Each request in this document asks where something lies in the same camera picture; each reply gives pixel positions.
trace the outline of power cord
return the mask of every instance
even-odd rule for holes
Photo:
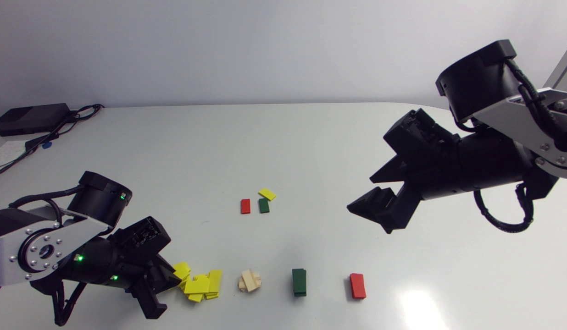
[[[14,159],[12,161],[9,161],[6,164],[0,165],[0,175],[4,172],[8,171],[11,167],[13,167],[17,163],[19,163],[22,159],[25,159],[26,157],[33,154],[37,150],[37,148],[39,146],[41,146],[42,144],[44,144],[44,143],[46,143],[50,140],[53,140],[54,138],[57,138],[62,134],[69,133],[70,130],[72,130],[78,122],[86,121],[86,120],[92,118],[102,108],[104,108],[103,105],[96,103],[96,104],[81,107],[80,109],[78,109],[76,111],[70,111],[70,115],[68,117],[66,117],[59,125],[57,125],[57,127],[55,127],[55,129],[53,129],[49,134],[47,134],[47,135],[45,135],[41,138],[36,138],[35,140],[37,140],[38,142],[36,142],[35,144],[32,144],[31,147],[27,148],[27,150],[21,156],[17,157],[16,159]],[[93,111],[91,113],[89,113],[88,115],[82,116],[82,112],[89,110],[89,109],[93,109]],[[72,124],[72,126],[69,129],[59,133],[59,131],[63,128],[63,126],[70,124],[70,123]]]

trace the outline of pile of yellow blocks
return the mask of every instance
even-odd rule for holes
[[[204,298],[218,298],[222,270],[213,269],[208,274],[194,276],[192,280],[189,276],[191,270],[187,263],[178,263],[174,265],[174,269],[174,275],[181,278],[179,288],[189,300],[199,303]]]

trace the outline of natural wooden block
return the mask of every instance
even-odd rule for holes
[[[245,281],[243,280],[243,278],[239,278],[239,290],[241,290],[242,292],[246,292],[246,286],[245,286]]]
[[[259,288],[255,278],[253,277],[253,273],[249,269],[242,272],[242,277],[243,280],[245,281],[245,286],[247,288],[247,291],[251,292]]]
[[[257,288],[259,288],[261,286],[261,276],[259,275],[258,272],[252,272],[252,275],[254,278],[254,283],[256,284]],[[239,278],[238,286],[239,286],[239,290],[241,290],[242,292],[247,291],[245,280],[243,279],[242,276]]]

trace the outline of stack of wooden blocks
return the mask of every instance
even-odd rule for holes
[[[174,269],[174,275],[181,278],[179,288],[188,296],[189,300],[199,303],[204,298],[218,298],[222,270],[213,269],[208,274],[196,275],[194,280],[191,280],[189,276],[191,270],[187,263],[178,263],[174,265]]]
[[[239,278],[239,289],[242,292],[248,291],[251,292],[260,288],[261,286],[261,277],[259,276],[258,272],[253,272],[251,270],[246,270],[242,272],[241,278]]]

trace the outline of black cylindrical actuator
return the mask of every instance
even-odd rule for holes
[[[520,83],[505,65],[516,57],[510,40],[498,40],[445,69],[436,81],[455,120],[462,123],[477,111],[518,94]]]

